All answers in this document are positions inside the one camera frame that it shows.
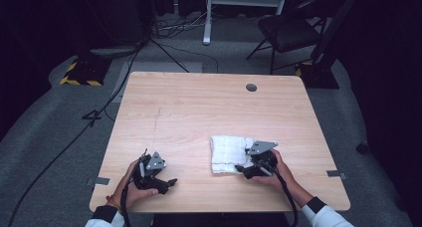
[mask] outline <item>human hand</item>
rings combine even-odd
[[[110,205],[110,206],[115,206],[116,204],[118,206],[120,205],[121,193],[123,192],[124,186],[126,185],[126,182],[130,177],[130,174],[132,173],[133,169],[137,165],[137,162],[138,160],[130,164],[129,168],[127,169],[126,174],[120,180],[120,182],[117,185],[117,188],[114,191],[114,194],[111,196],[111,200],[109,200],[106,203],[106,205]],[[131,182],[127,188],[126,208],[130,208],[134,203],[136,203],[140,199],[144,199],[156,194],[158,194],[157,189],[151,188],[151,189],[139,190],[134,185],[134,183]]]
[[[274,157],[277,160],[277,169],[279,170],[280,175],[282,175],[283,179],[285,179],[286,183],[288,185],[296,184],[296,181],[295,181],[295,178],[292,175],[292,172],[290,171],[289,167],[283,162],[283,159],[282,159],[282,156],[280,155],[280,153],[275,149],[271,149],[271,152],[273,153]],[[252,179],[259,182],[259,183],[271,185],[271,186],[275,187],[276,189],[278,189],[280,191],[283,190],[282,183],[280,182],[277,175],[254,176],[254,177],[252,177]]]
[[[286,181],[287,187],[291,192],[293,199],[299,204],[301,208],[304,207],[304,205],[306,205],[313,198],[313,196],[296,182],[289,167],[283,162],[280,153],[275,149],[271,149],[271,152],[277,159],[277,169],[279,170],[280,175]],[[252,179],[259,183],[271,185],[280,191],[284,191],[282,183],[280,182],[277,175],[254,176]]]

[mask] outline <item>table top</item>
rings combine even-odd
[[[255,92],[246,89],[257,87]],[[105,204],[128,165],[147,148],[166,162],[157,178],[177,178],[165,195],[144,199],[135,212],[290,211],[284,193],[242,174],[213,174],[210,138],[247,136],[275,141],[300,185],[336,210],[350,203],[298,77],[133,72],[111,133],[90,208]]]

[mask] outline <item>white towel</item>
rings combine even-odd
[[[251,166],[251,156],[245,148],[251,148],[254,140],[244,136],[213,135],[211,136],[212,171],[213,173],[241,173],[235,165]]]

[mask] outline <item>black cable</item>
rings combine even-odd
[[[186,50],[177,49],[177,48],[174,48],[174,47],[169,46],[169,45],[163,45],[163,44],[159,44],[159,45],[160,45],[160,46],[163,46],[163,47],[168,47],[168,48],[171,48],[171,49],[176,50],[176,51],[186,52],[186,53],[188,53],[188,54],[192,54],[192,55],[198,55],[198,56],[208,57],[208,58],[210,58],[210,59],[214,60],[214,62],[215,62],[215,64],[216,64],[216,66],[217,66],[217,74],[219,73],[219,71],[218,71],[218,61],[217,61],[215,58],[211,57],[211,56],[204,55],[204,54],[199,54],[199,53],[195,53],[195,52],[190,52],[190,51],[186,51]]]
[[[143,157],[143,155],[139,158],[139,160],[136,163],[136,166],[140,165],[140,160]],[[123,190],[121,191],[121,196],[120,196],[120,207],[121,207],[121,215],[123,216],[124,219],[124,224],[126,225],[126,227],[130,227],[130,221],[129,221],[129,216],[127,215],[127,208],[126,208],[126,198],[127,198],[127,191],[129,188],[129,185],[131,183],[131,179],[133,177],[134,171],[136,170],[136,167],[131,171],[126,184],[124,185]]]
[[[109,114],[106,112],[106,109],[105,109],[105,115],[110,119],[110,120],[112,120],[112,121],[115,121],[115,119],[114,118],[112,118],[111,116],[109,116]]]
[[[167,35],[153,34],[152,37],[153,38],[156,38],[156,39],[174,38],[174,37],[176,37],[177,35],[179,35],[180,33],[184,32],[184,31],[191,31],[191,30],[194,30],[194,29],[198,28],[199,26],[203,26],[203,25],[205,25],[205,23],[198,24],[198,25],[191,25],[191,24],[190,25],[185,25],[185,24],[181,24],[181,25],[175,26],[174,28],[168,29]]]
[[[29,193],[29,191],[32,189],[32,187],[35,185],[35,183],[53,165],[53,163],[55,163],[56,160],[59,159],[59,157],[62,156],[62,154],[65,153],[72,146],[72,144],[88,129],[88,127],[91,126],[91,124],[97,119],[97,117],[106,109],[106,107],[117,96],[118,92],[123,87],[123,85],[124,85],[124,83],[125,83],[128,75],[130,74],[131,66],[133,65],[134,59],[136,58],[137,54],[142,49],[142,47],[143,47],[143,44],[141,44],[137,48],[137,51],[136,51],[135,55],[133,56],[133,59],[130,62],[130,65],[129,65],[128,69],[127,69],[127,73],[124,76],[122,83],[120,84],[120,86],[118,87],[118,89],[114,92],[114,94],[108,99],[108,101],[106,102],[106,104],[100,109],[99,112],[97,112],[94,115],[93,119],[90,120],[90,122],[71,140],[71,142],[62,151],[60,151],[59,154],[57,154],[56,157],[54,157],[54,159],[52,161],[50,161],[50,163],[37,175],[37,177],[35,177],[35,179],[31,182],[31,184],[29,185],[29,187],[25,190],[24,194],[21,196],[21,198],[19,199],[18,203],[15,206],[15,209],[13,210],[12,216],[10,217],[9,224],[8,224],[9,227],[12,226],[13,220],[15,219],[15,216],[16,216],[16,213],[18,212],[19,207],[21,206],[21,204],[22,204],[23,200],[25,199],[26,195]]]
[[[288,188],[288,184],[286,183],[286,180],[283,179],[282,175],[279,172],[279,169],[273,168],[271,165],[269,165],[268,163],[265,163],[264,161],[262,161],[261,164],[264,164],[269,169],[271,169],[274,173],[276,173],[277,178],[279,179],[280,183],[282,183],[283,190],[285,191],[285,194],[288,197],[289,202],[292,205],[293,213],[295,215],[295,220],[294,220],[294,223],[293,223],[292,227],[297,226],[298,225],[298,209],[296,207],[295,200],[293,199],[292,193],[290,192],[290,190]]]
[[[159,33],[158,34],[156,34],[155,35],[155,37],[156,38],[158,38],[158,39],[164,39],[164,38],[172,38],[172,37],[170,37],[170,35],[173,33],[173,32],[175,32],[181,25],[184,25],[185,23],[186,23],[186,18],[185,18],[185,20],[184,20],[184,22],[182,22],[181,24],[177,24],[177,22],[179,21],[180,19],[177,19],[171,26],[173,27],[174,26],[174,28],[173,29],[169,29],[168,30],[168,34],[166,35],[166,36],[161,36]]]
[[[168,54],[168,52],[161,47],[161,45],[159,45],[158,43],[156,43],[154,40],[149,39],[152,43],[154,43],[156,46],[158,46],[158,48],[160,48],[162,51],[164,51],[164,53],[170,57],[171,60],[173,60],[178,66],[180,66],[180,68],[182,68],[184,71],[186,71],[186,73],[189,73],[188,70],[186,70],[178,61],[176,61],[170,54]]]

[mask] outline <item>chair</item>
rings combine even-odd
[[[318,44],[321,40],[327,19],[333,17],[345,0],[308,0],[286,13],[266,17],[258,22],[265,39],[246,58],[249,60],[255,52],[272,48],[270,74],[274,70],[285,68],[304,61],[274,68],[275,53],[285,53]],[[318,17],[313,25],[307,19]],[[266,42],[270,46],[262,48]]]

